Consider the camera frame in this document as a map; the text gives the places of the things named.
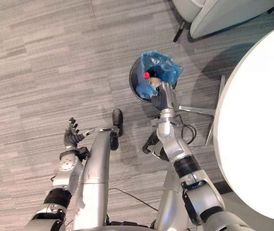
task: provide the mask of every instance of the gray carpet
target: gray carpet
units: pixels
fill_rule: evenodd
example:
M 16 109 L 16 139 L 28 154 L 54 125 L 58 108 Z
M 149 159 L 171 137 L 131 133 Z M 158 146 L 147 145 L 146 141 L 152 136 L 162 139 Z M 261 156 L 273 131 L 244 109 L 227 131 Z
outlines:
M 132 63 L 146 50 L 171 55 L 184 67 L 178 103 L 215 108 L 220 75 L 230 75 L 274 29 L 274 12 L 194 42 L 185 29 L 173 43 L 178 26 L 166 0 L 0 0 L 0 231 L 22 230 L 43 202 L 66 121 L 75 117 L 81 130 L 107 126 L 114 108 L 124 113 L 125 131 L 111 153 L 110 187 L 158 207 L 167 164 L 141 150 L 158 111 L 132 94 Z M 211 117 L 181 114 L 197 129 L 196 159 L 213 182 L 221 181 L 213 146 L 203 146 Z M 82 144 L 90 148 L 93 139 Z M 118 191 L 110 192 L 108 214 L 145 225 L 156 216 Z

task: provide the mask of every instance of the chair leg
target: chair leg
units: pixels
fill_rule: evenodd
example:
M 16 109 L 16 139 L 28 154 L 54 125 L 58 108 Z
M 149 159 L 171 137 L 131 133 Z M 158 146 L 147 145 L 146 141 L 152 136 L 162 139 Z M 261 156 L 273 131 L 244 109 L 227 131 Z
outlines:
M 173 42 L 176 42 L 179 39 L 179 37 L 181 36 L 181 34 L 184 30 L 185 24 L 186 24 L 186 22 L 183 21 L 180 28 L 179 28 L 179 30 L 177 31 L 176 35 L 174 36 Z
M 212 124 L 210 125 L 210 129 L 209 129 L 209 133 L 208 136 L 206 137 L 206 141 L 205 141 L 205 146 L 209 145 L 209 142 L 212 140 L 213 138 L 213 129 L 214 129 L 214 121 L 212 122 Z

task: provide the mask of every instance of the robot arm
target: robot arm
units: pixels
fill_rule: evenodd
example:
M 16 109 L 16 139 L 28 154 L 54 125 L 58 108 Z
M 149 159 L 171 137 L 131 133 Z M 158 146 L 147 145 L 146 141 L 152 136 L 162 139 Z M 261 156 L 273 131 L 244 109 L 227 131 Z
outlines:
M 196 225 L 205 231 L 252 231 L 236 215 L 226 212 L 223 199 L 202 170 L 181 135 L 181 124 L 174 118 L 175 97 L 169 83 L 161 82 L 159 95 L 151 98 L 161 111 L 157 137 L 177 172 L 183 189 L 185 208 Z
M 78 185 L 78 178 L 83 169 L 82 160 L 89 155 L 86 147 L 77 148 L 77 144 L 85 137 L 83 134 L 78 134 L 76 130 L 78 125 L 74 123 L 75 120 L 71 118 L 65 130 L 66 151 L 60 154 L 60 166 L 53 179 L 52 189 L 26 225 L 25 231 L 65 230 L 66 210 Z

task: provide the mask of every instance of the blue plastic bag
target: blue plastic bag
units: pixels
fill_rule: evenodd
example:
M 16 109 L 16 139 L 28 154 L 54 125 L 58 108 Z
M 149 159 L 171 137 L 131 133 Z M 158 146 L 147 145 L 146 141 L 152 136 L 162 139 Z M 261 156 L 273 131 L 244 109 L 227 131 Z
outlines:
M 158 51 L 145 51 L 141 55 L 141 63 L 137 70 L 138 83 L 136 90 L 144 99 L 150 99 L 153 95 L 158 95 L 150 84 L 150 79 L 144 78 L 144 73 L 148 70 L 154 73 L 154 77 L 168 82 L 174 86 L 179 78 L 183 67 L 176 64 L 170 56 L 160 54 Z

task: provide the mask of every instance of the robotic hand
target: robotic hand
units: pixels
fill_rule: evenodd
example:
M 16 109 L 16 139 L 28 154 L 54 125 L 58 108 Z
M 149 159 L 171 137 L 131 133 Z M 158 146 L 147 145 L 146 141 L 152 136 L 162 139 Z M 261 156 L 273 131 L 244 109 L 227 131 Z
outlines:
M 68 121 L 64 134 L 65 152 L 60 154 L 60 166 L 53 179 L 52 189 L 39 207 L 33 218 L 25 227 L 25 231 L 64 231 L 65 214 L 74 194 L 80 173 L 83 170 L 82 160 L 90 152 L 86 147 L 78 148 L 77 145 L 85 136 L 78 134 L 78 124 L 74 118 Z

